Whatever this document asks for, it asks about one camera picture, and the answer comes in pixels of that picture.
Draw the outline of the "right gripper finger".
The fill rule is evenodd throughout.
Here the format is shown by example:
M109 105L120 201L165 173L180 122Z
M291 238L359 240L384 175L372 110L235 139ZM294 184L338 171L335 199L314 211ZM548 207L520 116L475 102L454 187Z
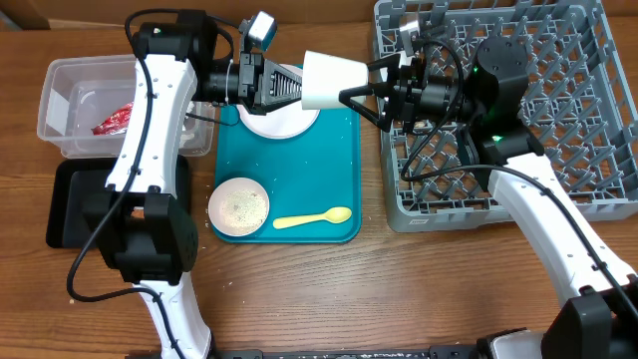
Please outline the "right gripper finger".
M399 115L398 94L387 82L341 90L338 100L384 133L390 131Z
M386 71L384 82L395 83L400 77L400 68L402 67L403 52L395 53L367 64L370 73L375 71Z

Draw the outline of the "white paper cup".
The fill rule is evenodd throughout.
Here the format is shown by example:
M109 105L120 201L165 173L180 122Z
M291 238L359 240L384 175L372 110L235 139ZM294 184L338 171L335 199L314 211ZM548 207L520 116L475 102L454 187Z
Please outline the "white paper cup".
M305 52L302 71L303 110L345 108L340 92L365 86L369 80L365 63L313 51Z

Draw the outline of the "red snack wrapper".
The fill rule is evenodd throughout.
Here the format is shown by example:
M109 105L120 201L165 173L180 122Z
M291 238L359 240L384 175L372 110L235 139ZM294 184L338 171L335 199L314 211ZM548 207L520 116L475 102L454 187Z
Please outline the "red snack wrapper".
M127 131L133 102L130 102L108 116L102 123L92 128L94 136L118 135Z

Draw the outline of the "white napkin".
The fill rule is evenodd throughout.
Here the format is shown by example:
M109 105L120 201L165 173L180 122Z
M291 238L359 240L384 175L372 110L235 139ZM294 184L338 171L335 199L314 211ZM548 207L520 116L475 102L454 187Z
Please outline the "white napkin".
M188 141L191 141L194 138L195 136L194 127L195 127L194 120L190 119L189 117L185 117L183 125L182 125L182 133L180 136L180 143L179 143L179 146L181 148L183 148Z

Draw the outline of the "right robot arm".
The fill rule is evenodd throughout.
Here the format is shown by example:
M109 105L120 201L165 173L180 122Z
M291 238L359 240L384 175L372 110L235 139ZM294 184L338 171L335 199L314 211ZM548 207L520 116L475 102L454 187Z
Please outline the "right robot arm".
M543 332L513 329L478 340L476 358L633 358L637 274L594 231L557 179L544 147L519 117L528 86L524 47L490 37L455 83L435 83L426 64L392 55L369 64L385 81L341 90L339 101L381 130L405 133L425 115L459 119L460 170L514 219L545 267L560 311Z

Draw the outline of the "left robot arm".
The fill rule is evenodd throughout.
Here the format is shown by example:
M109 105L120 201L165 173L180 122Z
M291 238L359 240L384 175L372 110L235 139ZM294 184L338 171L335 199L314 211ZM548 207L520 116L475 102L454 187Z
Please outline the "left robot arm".
M191 281L196 225L177 194L177 158L191 102L241 105L264 115L297 102L300 77L264 54L277 25L259 13L239 25L230 52L214 55L224 32L202 10L182 9L171 23L141 10L127 38L136 58L136 91L125 140L103 191L84 205L95 246L119 272L125 293L142 297L164 358L205 358L213 338Z

